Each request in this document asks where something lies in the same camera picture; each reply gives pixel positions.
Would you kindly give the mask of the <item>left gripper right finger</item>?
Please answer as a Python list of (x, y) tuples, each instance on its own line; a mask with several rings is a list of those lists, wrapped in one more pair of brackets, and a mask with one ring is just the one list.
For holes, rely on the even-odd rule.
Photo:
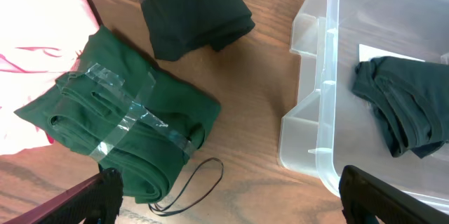
[(444, 224), (448, 215), (356, 166), (344, 167), (339, 183), (348, 224)]

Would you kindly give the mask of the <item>dark green taped cloth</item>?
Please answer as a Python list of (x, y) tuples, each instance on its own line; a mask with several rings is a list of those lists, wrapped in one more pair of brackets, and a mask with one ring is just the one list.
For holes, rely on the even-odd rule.
[(16, 114), (122, 176), (138, 204), (161, 201), (208, 137), (220, 104), (146, 61), (106, 27), (73, 70)]

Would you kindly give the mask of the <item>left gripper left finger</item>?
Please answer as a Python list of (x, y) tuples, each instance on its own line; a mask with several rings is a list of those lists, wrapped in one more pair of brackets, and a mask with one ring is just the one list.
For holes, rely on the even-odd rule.
[(5, 224), (114, 224), (122, 202), (121, 174), (109, 168)]

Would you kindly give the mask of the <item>black cloth with tape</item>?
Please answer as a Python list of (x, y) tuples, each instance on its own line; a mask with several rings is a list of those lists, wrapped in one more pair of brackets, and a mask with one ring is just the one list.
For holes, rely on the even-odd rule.
[(243, 0), (138, 0), (155, 58), (176, 61), (210, 46), (220, 51), (255, 23)]

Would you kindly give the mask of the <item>pink shirt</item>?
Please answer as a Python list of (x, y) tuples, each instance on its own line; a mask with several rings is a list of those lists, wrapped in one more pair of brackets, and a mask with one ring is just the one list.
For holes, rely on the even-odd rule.
[(15, 111), (52, 87), (98, 29), (87, 0), (1, 0), (1, 154), (52, 144)]

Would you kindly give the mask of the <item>dark navy shirt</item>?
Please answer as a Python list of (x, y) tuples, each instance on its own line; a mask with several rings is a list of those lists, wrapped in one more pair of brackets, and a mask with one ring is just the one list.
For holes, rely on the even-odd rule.
[(391, 56), (355, 67), (351, 92), (373, 108), (393, 157), (423, 159), (448, 143), (448, 66)]

